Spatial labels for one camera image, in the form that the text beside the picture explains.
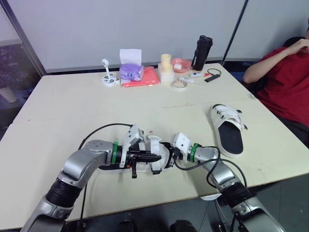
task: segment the red t-shirt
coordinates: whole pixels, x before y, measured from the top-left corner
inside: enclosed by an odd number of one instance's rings
[[[285,47],[275,49],[267,59]],[[257,98],[274,114],[309,127],[309,54],[298,52],[276,64]]]

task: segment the tissue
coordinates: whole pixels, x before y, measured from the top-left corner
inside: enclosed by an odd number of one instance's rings
[[[128,81],[140,81],[144,67],[141,65],[140,49],[120,49],[120,78]]]

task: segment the tissue box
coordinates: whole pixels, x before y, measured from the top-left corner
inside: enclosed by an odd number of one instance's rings
[[[138,64],[122,64],[119,73],[123,80],[140,81],[144,74],[144,67]]]

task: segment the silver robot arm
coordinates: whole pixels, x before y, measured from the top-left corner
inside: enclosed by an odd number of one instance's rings
[[[46,231],[48,228],[42,229],[44,225],[53,225],[53,231],[61,231],[65,219],[69,217],[77,197],[94,170],[99,166],[110,165],[112,151],[113,143],[93,140],[83,149],[74,152],[21,232]]]
[[[132,169],[132,178],[136,178],[137,162],[151,163],[160,160],[160,155],[152,154],[150,151],[134,150],[142,141],[143,133],[134,125],[125,134],[123,146],[93,140],[83,149],[74,152],[21,232],[61,231],[77,197],[98,167],[110,166],[111,163],[118,165],[118,168],[129,166]]]
[[[218,150],[213,147],[194,147],[190,149],[190,140],[182,133],[174,135],[171,145],[185,161],[207,161],[218,158]],[[205,163],[203,167],[209,172],[216,161]],[[278,221],[266,210],[262,203],[250,193],[237,175],[221,160],[210,174],[210,179],[223,200],[232,208],[239,221],[241,232],[285,232]]]

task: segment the person's arm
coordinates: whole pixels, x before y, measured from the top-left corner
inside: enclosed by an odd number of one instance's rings
[[[250,66],[243,77],[245,83],[252,83],[258,81],[266,73],[269,72],[277,63],[283,58],[295,54],[302,50],[303,52],[309,52],[309,40],[301,39],[292,46],[282,50],[281,52],[271,56],[261,62],[258,62]]]

